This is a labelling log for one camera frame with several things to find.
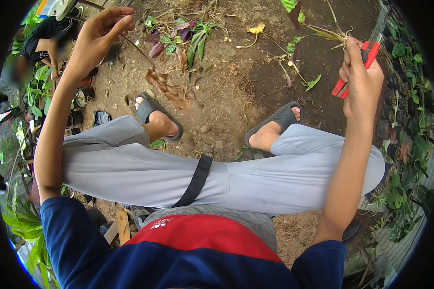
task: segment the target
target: dirt ground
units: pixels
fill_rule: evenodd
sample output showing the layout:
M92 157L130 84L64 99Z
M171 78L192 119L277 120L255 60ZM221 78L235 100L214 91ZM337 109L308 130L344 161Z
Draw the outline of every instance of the dirt ground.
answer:
M92 0L92 2L101 5L104 1ZM330 0L330 2L338 23L344 31L352 26L352 36L358 39L367 39L370 36L379 14L377 1ZM185 3L186 0L133 1L130 6L137 11L134 15L136 31L129 32L128 38L133 42L138 40L139 48L147 53L152 44L144 41L146 34L141 32L145 11L155 15L154 11L166 11L174 5L184 6ZM210 3L210 0L196 1L189 5L200 10L202 5L209 6ZM109 0L105 7L118 4L117 0ZM302 4L307 23L336 30L324 0L303 1ZM338 43L323 38L303 39L297 54L300 72L308 80L315 79L319 74L322 78L312 90L305 92L292 67L285 66L292 80L292 87L287 88L284 73L278 62L267 63L267 55L282 55L283 51L277 44L285 49L286 44L293 37L308 35L311 32L305 27L297 31L279 1L220 0L216 11L239 17L223 18L232 43L224 42L226 36L224 32L214 29L210 34L211 38L206 41L203 62L201 63L196 57L194 67L197 70L196 73L191 74L188 82L188 87L193 90L196 97L196 100L188 100L190 109L177 111L164 95L146 82L146 71L151 64L122 39L118 43L118 59L111 65L101 65L98 75L93 78L95 98L82 109L85 117L82 131L91 127L93 111L106 111L112 119L127 114L134 116L135 110L132 104L136 95L150 90L156 101L184 128L181 141L167 145L168 153L198 158L202 153L203 145L210 144L213 147L212 154L215 161L232 162L242 150L248 127L254 127L292 100L299 101L304 107L302 124L344 135L346 119L342 112L342 101L331 96L331 91L338 80L337 71L343 60L341 49L331 50L331 47ZM89 7L84 17L93 13L95 10ZM246 26L254 27L258 22L264 22L266 27L257 43L248 49L236 49L236 45L249 45L253 42L254 35L246 33ZM174 71L179 60L177 53L160 55L153 59L153 62L161 72L170 71L168 80L170 84L186 85L186 79L179 78L179 72ZM235 93L232 81L224 83L222 75L232 69L232 66L241 69L238 70L237 77L242 76L242 70L248 73L253 84L252 90L246 89L245 93L241 91ZM201 133L200 128L203 125L210 126L210 131ZM222 149L215 146L217 141L223 142ZM252 158L253 156L247 152L240 160ZM102 203L105 216L108 219L114 217L119 204L106 201ZM311 242L320 213L320 210L316 210L274 218L278 253L288 267Z

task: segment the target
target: yellow leaf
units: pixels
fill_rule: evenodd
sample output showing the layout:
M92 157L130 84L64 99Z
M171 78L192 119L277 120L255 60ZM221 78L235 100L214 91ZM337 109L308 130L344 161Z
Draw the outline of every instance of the yellow leaf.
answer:
M252 34L259 34L259 33L262 33L264 31L264 27L265 27L265 24L263 22L259 22L257 27L253 27L253 28L249 28L249 26L246 27L246 30L247 30L246 32L247 33L250 32Z

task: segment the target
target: light gray trousers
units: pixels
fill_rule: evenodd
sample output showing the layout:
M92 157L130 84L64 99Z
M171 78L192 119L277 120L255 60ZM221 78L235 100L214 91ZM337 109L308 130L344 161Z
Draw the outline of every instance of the light gray trousers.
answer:
M273 145L272 158L214 162L193 204L270 215L322 208L344 138L292 124ZM169 208L183 195L197 159L148 149L150 139L131 116L64 138L63 182L81 193L113 202ZM384 175L374 146L362 194Z

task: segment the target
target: wooden plank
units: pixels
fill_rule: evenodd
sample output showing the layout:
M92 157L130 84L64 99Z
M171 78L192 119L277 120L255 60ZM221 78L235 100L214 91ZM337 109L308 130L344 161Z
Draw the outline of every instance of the wooden plank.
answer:
M117 211L117 230L119 231L119 242L121 246L130 240L130 227L127 212L124 210Z
M114 223L111 224L109 229L104 233L104 238L106 241L108 241L108 244L111 246L114 241L117 239L117 236L119 235L119 231L117 230L117 221L114 221Z

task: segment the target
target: black slide sandal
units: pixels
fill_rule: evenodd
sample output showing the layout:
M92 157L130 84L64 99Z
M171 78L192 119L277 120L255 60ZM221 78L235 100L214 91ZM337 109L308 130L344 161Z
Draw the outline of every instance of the black slide sandal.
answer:
M166 116L168 116L169 119L179 127L179 133L176 136L173 137L166 136L164 138L170 142L178 141L183 135L183 128L180 125L180 123L176 121L165 109L162 108L162 106L159 105L159 103L157 103L154 99L152 99L151 96L149 96L148 94L142 92L139 95L137 95L135 100L139 97L143 98L143 101L140 102L140 104L138 105L138 109L136 110L136 118L138 119L140 124L147 124L149 115L152 112L160 111L164 113Z
M250 130L246 136L244 136L244 143L246 144L246 147L252 148L249 145L249 138L255 134L258 130L260 130L261 127L266 125L269 122L276 122L281 126L281 131L284 132L289 128L291 124L297 124L298 121L296 119L295 114L292 112L291 108L298 107L300 111L300 119L302 119L302 107L297 101L291 101L290 103L284 105L279 110L277 110L274 114L272 114L269 118L258 124L255 128Z

